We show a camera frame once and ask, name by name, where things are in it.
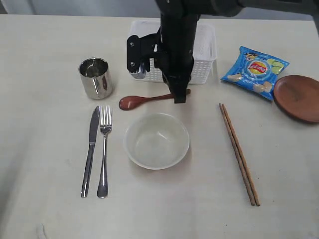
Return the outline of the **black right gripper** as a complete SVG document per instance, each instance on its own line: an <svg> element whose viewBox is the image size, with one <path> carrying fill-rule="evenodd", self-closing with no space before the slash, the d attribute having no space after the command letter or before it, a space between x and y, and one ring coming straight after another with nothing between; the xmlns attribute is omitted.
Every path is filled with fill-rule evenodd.
<svg viewBox="0 0 319 239"><path fill-rule="evenodd" d="M161 67L175 104L186 102L186 91L194 66L193 49L198 14L181 18L162 13L160 16L159 49L168 54L166 66Z"/></svg>

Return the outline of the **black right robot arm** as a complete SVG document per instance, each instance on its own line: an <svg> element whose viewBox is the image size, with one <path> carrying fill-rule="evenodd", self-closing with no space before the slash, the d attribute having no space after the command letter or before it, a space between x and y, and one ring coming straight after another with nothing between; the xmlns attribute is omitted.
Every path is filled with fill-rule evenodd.
<svg viewBox="0 0 319 239"><path fill-rule="evenodd" d="M202 14L233 17L252 7L311 15L319 23L317 0L158 0L160 28L158 50L168 54L161 68L176 104L186 102L186 88L194 65L193 46Z"/></svg>

